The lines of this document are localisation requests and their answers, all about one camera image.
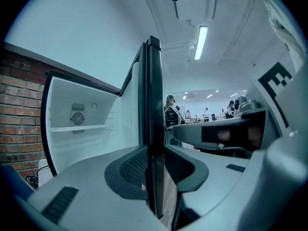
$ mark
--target circular fan grille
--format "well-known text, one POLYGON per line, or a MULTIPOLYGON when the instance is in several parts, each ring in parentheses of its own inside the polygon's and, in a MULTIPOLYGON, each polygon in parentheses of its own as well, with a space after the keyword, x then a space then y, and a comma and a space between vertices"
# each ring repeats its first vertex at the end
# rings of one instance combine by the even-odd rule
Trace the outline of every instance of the circular fan grille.
POLYGON ((74 124, 76 125, 81 125, 83 123, 83 121, 85 120, 85 117, 83 116, 82 113, 80 112, 76 112, 73 114, 72 116, 72 121, 74 124))

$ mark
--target floor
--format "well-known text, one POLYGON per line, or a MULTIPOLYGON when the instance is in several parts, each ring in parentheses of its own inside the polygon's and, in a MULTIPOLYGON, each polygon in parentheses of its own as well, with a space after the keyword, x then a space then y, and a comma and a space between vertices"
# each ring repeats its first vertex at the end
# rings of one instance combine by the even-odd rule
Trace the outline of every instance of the floor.
POLYGON ((177 187, 165 168, 164 215, 160 221, 171 230, 171 224, 177 203, 177 187))

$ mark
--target ceiling light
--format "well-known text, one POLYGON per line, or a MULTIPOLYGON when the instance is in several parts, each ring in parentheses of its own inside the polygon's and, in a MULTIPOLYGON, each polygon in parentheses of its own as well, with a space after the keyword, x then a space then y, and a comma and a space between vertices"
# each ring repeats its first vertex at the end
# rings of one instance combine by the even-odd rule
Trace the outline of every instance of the ceiling light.
POLYGON ((198 39, 196 55, 194 57, 195 60, 199 60, 200 57, 201 57, 202 50, 203 50, 203 47, 204 47, 204 42, 205 42, 205 39, 206 39, 206 35, 207 35, 207 27, 201 26, 200 32, 199 32, 199 39, 198 39))

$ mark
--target cap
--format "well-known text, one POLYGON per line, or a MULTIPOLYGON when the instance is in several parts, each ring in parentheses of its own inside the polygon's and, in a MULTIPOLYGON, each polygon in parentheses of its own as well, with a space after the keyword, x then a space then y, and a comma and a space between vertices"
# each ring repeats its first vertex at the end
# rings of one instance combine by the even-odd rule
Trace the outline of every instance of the cap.
POLYGON ((169 95, 167 97, 169 97, 170 99, 173 98, 173 102, 175 103, 175 99, 174 99, 174 97, 172 95, 169 95))

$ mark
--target white wall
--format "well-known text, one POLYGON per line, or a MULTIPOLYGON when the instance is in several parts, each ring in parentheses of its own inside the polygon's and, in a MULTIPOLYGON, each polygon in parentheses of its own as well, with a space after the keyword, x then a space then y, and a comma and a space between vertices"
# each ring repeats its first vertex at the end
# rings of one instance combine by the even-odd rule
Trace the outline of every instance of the white wall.
POLYGON ((142 39, 116 0, 31 0, 5 42, 121 88, 142 39))
POLYGON ((217 102, 195 102, 195 101, 179 101, 175 105, 185 106, 186 110, 189 110, 192 114, 192 117, 195 117, 197 114, 198 117, 202 117, 202 114, 205 112, 205 108, 208 108, 210 114, 219 115, 221 109, 227 111, 227 106, 229 105, 230 100, 217 101, 217 102))

